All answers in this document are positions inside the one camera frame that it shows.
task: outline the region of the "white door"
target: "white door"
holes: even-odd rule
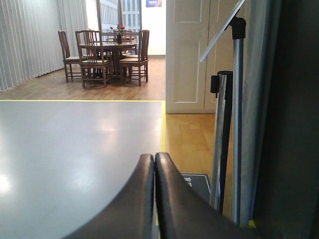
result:
[[[166,109],[203,113],[210,0],[166,2]]]

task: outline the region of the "vertical blind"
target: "vertical blind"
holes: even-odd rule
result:
[[[85,0],[1,0],[0,90],[62,68],[57,32],[86,29],[85,18]]]

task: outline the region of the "black pole cap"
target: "black pole cap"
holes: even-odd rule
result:
[[[233,39],[246,37],[246,21],[243,18],[234,16],[229,25],[232,27]]]

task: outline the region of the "wooden floor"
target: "wooden floor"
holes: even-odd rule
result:
[[[0,100],[165,100],[165,57],[150,57],[149,81],[142,79],[140,87],[138,81],[121,85],[119,79],[113,79],[106,88],[98,83],[82,88],[79,77],[66,83],[61,69],[0,92]],[[166,115],[166,151],[181,173],[206,173],[211,177],[214,116]],[[224,214],[229,216],[231,165],[226,184]]]
[[[102,82],[82,88],[81,77],[66,83],[61,69],[0,92],[0,100],[165,100],[165,57],[150,58],[149,82],[142,78],[140,87],[115,78],[105,88]]]

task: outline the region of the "white wall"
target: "white wall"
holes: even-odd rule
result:
[[[166,0],[162,7],[146,7],[142,1],[142,29],[150,30],[149,55],[166,53]]]

